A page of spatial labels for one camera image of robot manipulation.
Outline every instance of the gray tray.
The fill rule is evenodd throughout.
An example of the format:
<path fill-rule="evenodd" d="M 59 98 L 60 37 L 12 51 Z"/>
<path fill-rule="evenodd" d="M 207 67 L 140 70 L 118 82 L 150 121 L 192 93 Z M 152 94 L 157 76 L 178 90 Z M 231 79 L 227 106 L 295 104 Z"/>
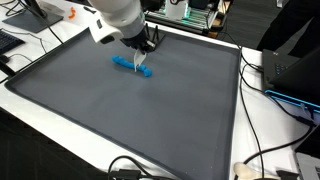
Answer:
<path fill-rule="evenodd" d="M 133 49 L 85 30 L 5 85 L 181 179 L 228 179 L 240 52 L 165 34 L 149 78 L 111 61 Z"/>

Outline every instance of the white table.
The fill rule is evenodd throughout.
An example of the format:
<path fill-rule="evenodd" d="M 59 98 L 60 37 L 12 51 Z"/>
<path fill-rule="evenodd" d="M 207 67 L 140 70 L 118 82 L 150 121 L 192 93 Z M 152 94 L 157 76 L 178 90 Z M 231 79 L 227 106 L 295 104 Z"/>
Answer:
<path fill-rule="evenodd" d="M 81 5 L 64 2 L 61 0 L 55 0 L 51 3 L 58 5 L 61 9 L 66 11 L 65 20 L 52 27 L 53 30 L 58 34 L 58 36 L 61 37 L 64 41 L 79 33 L 81 30 L 88 26 L 88 23 L 91 22 L 90 13 L 83 10 L 83 7 Z M 77 15 L 76 18 L 70 20 L 66 18 L 66 16 L 68 16 L 67 11 L 71 7 L 74 7 L 76 9 Z M 4 19 L 3 14 L 5 11 L 5 9 L 0 7 L 1 19 Z M 22 31 L 4 25 L 3 23 L 1 23 L 0 25 L 1 27 L 8 28 L 8 30 Z M 149 26 L 153 27 L 155 26 L 155 24 L 149 23 Z M 159 28 L 169 32 L 178 33 L 200 40 L 236 48 L 236 46 L 232 44 L 209 39 L 207 37 L 202 37 L 199 35 L 194 35 L 173 28 L 164 26 L 159 26 Z M 58 42 L 54 39 L 54 37 L 51 37 L 51 34 L 48 32 L 48 30 L 37 34 L 37 36 L 47 37 L 44 39 L 46 41 L 45 46 L 48 49 L 53 49 L 58 45 Z M 8 55 L 21 53 L 31 57 L 32 59 L 37 59 L 38 57 L 43 55 L 43 51 L 38 40 L 24 36 L 18 37 L 21 37 L 28 43 L 21 46 L 20 48 L 16 48 L 10 51 Z M 249 62 L 254 64 L 261 64 L 261 52 L 244 48 L 243 53 L 244 57 L 246 57 Z M 17 70 L 26 65 L 26 63 L 28 62 L 23 59 L 17 58 L 14 59 L 11 64 L 9 64 L 9 66 Z M 251 85 L 257 88 L 261 88 L 261 76 L 259 73 L 254 72 L 250 68 L 247 68 L 245 72 L 245 78 Z M 245 85 L 243 87 L 248 111 L 261 142 L 262 149 L 267 149 L 290 142 L 302 136 L 307 131 L 306 126 L 301 125 L 300 123 L 295 122 L 292 118 L 288 117 L 270 100 L 263 97 L 259 93 L 247 88 Z M 34 103 L 31 103 L 11 93 L 4 87 L 4 83 L 0 84 L 0 106 L 101 170 L 106 171 L 110 162 L 117 156 L 129 155 L 146 165 L 150 173 L 154 175 L 172 177 L 170 173 L 162 170 L 155 164 L 146 161 L 145 159 L 113 144 L 112 142 L 109 142 L 108 140 L 72 123 L 71 121 L 68 121 L 61 116 L 58 116 Z M 288 109 L 288 111 L 295 114 L 302 113 L 301 110 L 297 107 L 293 107 L 290 105 L 285 105 L 285 107 L 286 109 Z M 247 157 L 256 153 L 257 151 L 258 149 L 252 130 L 250 129 L 243 106 L 241 104 L 240 95 L 238 95 L 233 131 L 230 179 L 233 179 L 234 177 L 234 173 L 232 170 L 233 164 L 235 162 L 244 161 Z M 297 171 L 293 158 L 292 147 L 266 154 L 264 155 L 264 161 L 265 169 L 268 173 L 274 174 L 275 170 L 279 168 L 294 172 Z M 250 165 L 257 170 L 260 170 L 260 162 L 258 158 L 252 161 Z M 115 167 L 132 168 L 134 166 L 126 160 L 120 160 L 115 164 Z"/>

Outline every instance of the floor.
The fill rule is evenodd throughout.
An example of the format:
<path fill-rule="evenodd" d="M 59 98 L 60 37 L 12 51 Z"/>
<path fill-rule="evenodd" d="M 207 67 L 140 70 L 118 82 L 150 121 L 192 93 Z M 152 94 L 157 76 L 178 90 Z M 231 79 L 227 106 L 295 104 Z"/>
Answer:
<path fill-rule="evenodd" d="M 103 180 L 107 174 L 0 108 L 1 180 Z"/>
<path fill-rule="evenodd" d="M 234 0 L 228 13 L 226 31 L 244 47 L 255 49 L 270 23 L 281 11 L 276 0 Z M 278 52 L 288 53 L 294 47 L 306 27 L 296 33 Z M 224 41 L 231 42 L 227 36 Z"/>

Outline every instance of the black cable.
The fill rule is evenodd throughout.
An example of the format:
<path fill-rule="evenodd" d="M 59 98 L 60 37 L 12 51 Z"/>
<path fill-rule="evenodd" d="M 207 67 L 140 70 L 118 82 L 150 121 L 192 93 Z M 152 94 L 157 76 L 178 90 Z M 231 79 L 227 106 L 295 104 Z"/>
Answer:
<path fill-rule="evenodd" d="M 58 39 L 58 41 L 61 44 L 64 44 L 63 41 L 57 36 L 57 34 L 51 29 L 51 27 L 49 26 L 48 22 L 36 11 L 34 11 L 33 9 L 29 8 L 29 6 L 27 6 L 26 4 L 24 4 L 21 0 L 18 0 L 28 11 L 30 11 L 31 13 L 37 15 L 47 26 L 47 28 L 50 30 L 50 32 Z"/>
<path fill-rule="evenodd" d="M 226 34 L 232 40 L 232 42 L 238 47 L 238 49 L 241 49 L 240 45 L 232 38 L 232 36 L 228 32 L 220 32 L 220 33 Z M 263 68 L 262 67 L 249 63 L 246 60 L 246 58 L 244 58 L 243 53 L 241 53 L 241 57 L 242 57 L 243 61 L 246 64 L 248 64 L 248 66 L 250 66 L 252 69 L 254 69 L 254 70 L 258 71 L 258 72 L 261 72 L 261 73 L 263 72 Z"/>
<path fill-rule="evenodd" d="M 2 81 L 0 81 L 0 84 L 2 84 L 3 82 L 5 82 L 6 80 L 8 80 L 8 77 L 4 78 Z"/>
<path fill-rule="evenodd" d="M 268 96 L 267 94 L 263 93 L 263 91 L 261 91 L 261 90 L 259 90 L 259 89 L 257 89 L 257 88 L 252 87 L 251 85 L 249 85 L 249 84 L 246 82 L 246 80 L 245 80 L 244 77 L 243 77 L 243 72 L 244 72 L 246 66 L 248 66 L 248 64 L 246 64 L 246 65 L 243 67 L 243 70 L 240 72 L 240 76 L 241 76 L 240 89 L 242 89 L 242 81 L 243 81 L 243 82 L 245 82 L 245 84 L 246 84 L 249 88 L 251 88 L 251 89 L 253 89 L 253 90 L 255 90 L 255 91 L 260 92 L 262 95 L 266 96 L 267 98 L 269 98 L 270 100 L 272 100 L 273 102 L 275 102 L 275 103 L 280 107 L 280 109 L 281 109 L 284 113 L 286 113 L 286 114 L 289 115 L 290 117 L 292 117 L 292 118 L 296 119 L 297 121 L 299 121 L 299 117 L 297 117 L 297 116 L 289 113 L 277 100 L 275 100 L 275 99 L 273 99 L 272 97 Z M 281 145 L 281 146 L 277 146 L 277 147 L 274 147 L 274 148 L 266 149 L 266 150 L 263 150 L 263 151 L 259 150 L 259 152 L 255 153 L 254 155 L 252 155 L 252 156 L 250 156 L 248 159 L 246 159 L 246 160 L 244 161 L 244 164 L 248 164 L 252 159 L 254 159 L 254 158 L 258 157 L 258 156 L 262 157 L 262 155 L 265 154 L 265 153 L 269 153 L 269 152 L 272 152 L 272 151 L 276 151 L 276 150 L 279 150 L 279 149 L 283 149 L 283 148 L 285 148 L 285 147 L 292 146 L 292 145 L 294 145 L 294 144 L 302 141 L 303 139 L 305 139 L 305 138 L 312 132 L 312 129 L 313 129 L 313 127 L 314 127 L 314 124 L 313 124 L 313 123 L 310 123 L 310 124 L 312 124 L 312 125 L 309 126 L 308 131 L 307 131 L 302 137 L 298 138 L 298 139 L 295 140 L 295 141 L 289 142 L 289 143 L 284 144 L 284 145 Z M 234 180 L 238 180 L 238 176 L 237 176 L 237 175 L 235 175 Z"/>
<path fill-rule="evenodd" d="M 171 178 L 167 178 L 167 177 L 161 177 L 161 176 L 153 176 L 151 175 L 148 171 L 146 171 L 141 165 L 140 163 L 135 160 L 134 158 L 130 157 L 130 156 L 119 156 L 117 158 L 115 158 L 111 164 L 109 165 L 109 169 L 108 169 L 108 180 L 113 180 L 113 177 L 110 177 L 110 173 L 111 173 L 111 170 L 112 170 L 112 166 L 115 162 L 117 162 L 119 159 L 127 159 L 127 160 L 130 160 L 134 165 L 137 166 L 137 168 L 139 168 L 140 171 L 142 171 L 144 174 L 146 175 L 142 175 L 140 178 L 150 178 L 150 179 L 157 179 L 157 180 L 173 180 Z"/>
<path fill-rule="evenodd" d="M 243 104 L 245 113 L 246 113 L 246 115 L 247 115 L 247 118 L 248 118 L 250 127 L 251 127 L 252 132 L 253 132 L 253 134 L 254 134 L 254 137 L 255 137 L 255 139 L 256 139 L 257 146 L 258 146 L 258 150 L 259 150 L 259 152 L 262 152 L 262 151 L 261 151 L 260 142 L 259 142 L 257 133 L 256 133 L 254 127 L 253 127 L 252 121 L 251 121 L 251 119 L 250 119 L 250 115 L 249 115 L 249 112 L 248 112 L 246 103 L 245 103 L 245 101 L 244 101 L 243 92 L 242 92 L 242 81 L 243 81 L 243 79 L 244 79 L 244 78 L 243 78 L 243 72 L 244 72 L 244 70 L 245 70 L 245 68 L 246 68 L 247 66 L 248 66 L 248 64 L 244 65 L 243 68 L 242 68 L 242 72 L 240 72 L 240 74 L 241 74 L 241 80 L 240 80 L 240 97 L 241 97 L 241 101 L 242 101 L 242 104 Z M 264 163 L 263 163 L 263 156 L 262 156 L 262 154 L 260 155 L 260 161 L 261 161 L 262 178 L 264 178 Z"/>
<path fill-rule="evenodd" d="M 14 5 L 12 8 L 8 8 L 8 7 L 4 6 L 4 5 L 0 5 L 0 6 L 8 9 L 8 11 L 6 12 L 6 16 L 10 17 L 10 16 L 13 16 L 13 15 L 19 14 L 19 13 L 21 13 L 21 12 L 23 12 L 23 11 L 25 10 L 25 9 L 20 9 L 20 10 L 18 10 L 18 11 L 15 11 L 14 9 L 15 9 L 19 4 L 20 4 L 20 3 L 19 3 L 19 1 L 18 1 L 17 4 Z"/>
<path fill-rule="evenodd" d="M 227 14 L 227 5 L 226 5 L 226 1 L 224 1 L 224 0 L 223 0 L 223 6 L 224 6 L 224 13 Z M 221 41 L 224 40 L 224 38 L 226 37 L 226 32 L 228 32 L 228 18 L 226 19 L 225 28 L 226 28 L 225 34 L 224 34 L 223 38 L 221 39 Z"/>
<path fill-rule="evenodd" d="M 135 164 L 135 165 L 137 166 L 137 168 L 139 168 L 143 173 L 145 173 L 145 174 L 148 175 L 148 176 L 152 176 L 150 173 L 148 173 L 148 171 L 146 171 L 145 169 L 143 169 L 143 167 L 139 164 L 138 161 L 136 161 L 135 159 L 133 159 L 133 158 L 130 157 L 130 156 L 119 156 L 119 157 L 115 158 L 115 159 L 111 162 L 111 164 L 109 165 L 108 174 L 111 173 L 111 169 L 112 169 L 113 164 L 114 164 L 116 161 L 118 161 L 119 159 L 128 159 L 128 160 L 130 160 L 130 161 L 131 161 L 133 164 Z"/>
<path fill-rule="evenodd" d="M 28 58 L 27 56 L 25 56 L 23 54 L 13 54 L 13 55 L 9 56 L 9 58 L 12 58 L 13 56 L 22 56 L 22 57 L 26 58 L 28 61 L 32 62 L 32 60 L 30 58 Z"/>
<path fill-rule="evenodd" d="M 47 51 L 46 51 L 46 49 L 45 49 L 44 46 L 43 46 L 42 38 L 39 38 L 39 37 L 37 37 L 37 36 L 35 36 L 35 35 L 31 34 L 31 33 L 13 32 L 13 31 L 6 30 L 6 29 L 4 29 L 4 28 L 0 28 L 0 31 L 6 31 L 6 32 L 12 33 L 12 34 L 30 35 L 30 36 L 32 36 L 32 37 L 34 37 L 34 38 L 36 38 L 36 39 L 39 39 L 39 40 L 40 40 L 41 47 L 42 47 L 44 53 L 47 54 Z"/>
<path fill-rule="evenodd" d="M 140 176 L 140 178 L 149 178 L 149 179 L 154 179 L 154 180 L 174 180 L 172 178 L 167 178 L 167 177 L 162 177 L 162 176 Z"/>
<path fill-rule="evenodd" d="M 210 31 L 210 29 L 211 29 L 211 28 L 209 27 L 209 22 L 208 22 L 208 21 L 209 21 L 210 13 L 211 13 L 211 9 L 208 11 L 208 14 L 205 16 L 208 31 Z"/>
<path fill-rule="evenodd" d="M 16 0 L 12 0 L 12 1 L 9 1 L 9 2 L 6 2 L 6 3 L 1 3 L 0 6 L 8 5 L 8 4 L 14 3 L 15 1 Z"/>

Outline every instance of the blue object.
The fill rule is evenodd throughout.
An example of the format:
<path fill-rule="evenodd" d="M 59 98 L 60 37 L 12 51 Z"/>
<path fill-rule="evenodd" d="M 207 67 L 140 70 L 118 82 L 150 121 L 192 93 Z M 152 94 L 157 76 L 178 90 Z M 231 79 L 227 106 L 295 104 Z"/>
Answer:
<path fill-rule="evenodd" d="M 320 113 L 320 106 L 319 105 L 312 104 L 312 103 L 303 101 L 301 99 L 287 96 L 287 95 L 284 95 L 284 94 L 281 94 L 281 93 L 278 93 L 278 92 L 272 91 L 272 90 L 266 90 L 265 93 L 271 95 L 271 97 L 274 99 L 277 99 L 277 100 L 280 100 L 280 101 L 283 101 L 283 102 L 286 102 L 286 103 L 289 103 L 289 104 L 292 104 L 295 106 L 301 107 L 301 103 L 303 103 L 305 105 L 309 105 L 314 108 L 314 112 Z"/>
<path fill-rule="evenodd" d="M 134 69 L 134 64 L 121 56 L 112 56 L 112 61 L 126 68 Z M 143 72 L 145 77 L 152 75 L 152 70 L 148 69 L 146 65 L 141 64 L 137 69 Z"/>

